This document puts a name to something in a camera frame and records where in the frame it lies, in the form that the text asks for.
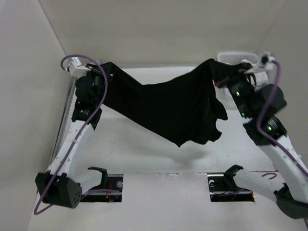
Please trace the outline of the black tank top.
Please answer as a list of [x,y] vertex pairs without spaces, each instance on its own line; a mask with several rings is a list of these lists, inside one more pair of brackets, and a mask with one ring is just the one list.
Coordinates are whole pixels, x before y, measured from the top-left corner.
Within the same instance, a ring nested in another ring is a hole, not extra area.
[[215,142],[217,120],[228,120],[217,99],[214,82],[238,74],[244,64],[213,59],[170,81],[141,84],[112,62],[102,64],[108,81],[104,105],[181,147],[187,141]]

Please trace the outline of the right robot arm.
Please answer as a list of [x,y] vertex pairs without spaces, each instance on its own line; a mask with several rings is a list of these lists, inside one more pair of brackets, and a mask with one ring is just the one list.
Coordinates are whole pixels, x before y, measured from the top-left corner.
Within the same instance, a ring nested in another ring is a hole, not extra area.
[[233,165],[224,172],[223,185],[231,191],[254,191],[272,200],[286,216],[307,219],[308,169],[293,149],[286,128],[276,117],[276,113],[286,106],[286,101],[278,86],[281,66],[277,61],[269,64],[276,66],[272,84],[252,83],[250,77],[266,68],[264,65],[252,67],[248,63],[223,64],[214,83],[217,88],[229,90],[241,116],[249,119],[243,124],[247,135],[269,157],[284,181],[273,182],[253,176],[242,166]]

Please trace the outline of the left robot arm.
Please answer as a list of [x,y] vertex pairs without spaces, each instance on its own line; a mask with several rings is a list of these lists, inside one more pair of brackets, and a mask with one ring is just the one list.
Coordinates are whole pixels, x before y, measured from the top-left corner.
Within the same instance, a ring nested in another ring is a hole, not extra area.
[[76,81],[76,101],[67,137],[46,172],[38,173],[35,179],[39,201],[49,206],[75,208],[91,189],[103,192],[108,186],[104,168],[89,167],[85,173],[75,174],[83,149],[101,118],[102,100],[113,78],[111,63],[86,67],[89,71]]

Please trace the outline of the white plastic basket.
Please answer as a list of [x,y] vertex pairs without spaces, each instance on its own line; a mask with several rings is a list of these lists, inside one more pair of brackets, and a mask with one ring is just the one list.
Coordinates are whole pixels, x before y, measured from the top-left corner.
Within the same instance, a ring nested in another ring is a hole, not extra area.
[[[217,55],[217,59],[221,63],[237,65],[242,62],[255,65],[259,62],[259,57],[251,52],[244,51],[228,51],[221,52]],[[227,110],[236,110],[237,107],[233,98],[227,88],[218,89],[215,88],[218,99],[222,102]]]

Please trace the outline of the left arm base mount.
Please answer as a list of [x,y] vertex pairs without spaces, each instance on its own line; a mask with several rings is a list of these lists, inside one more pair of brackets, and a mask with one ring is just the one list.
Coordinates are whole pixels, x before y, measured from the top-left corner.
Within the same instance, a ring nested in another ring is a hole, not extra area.
[[105,168],[89,167],[80,179],[81,202],[120,203],[122,201],[123,174],[108,174]]

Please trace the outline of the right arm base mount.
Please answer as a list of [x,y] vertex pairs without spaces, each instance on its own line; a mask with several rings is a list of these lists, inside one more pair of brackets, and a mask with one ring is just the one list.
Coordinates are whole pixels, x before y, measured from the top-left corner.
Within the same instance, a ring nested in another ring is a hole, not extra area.
[[233,177],[242,166],[233,165],[223,173],[207,175],[209,196],[211,202],[254,202],[252,191],[240,188],[235,184]]

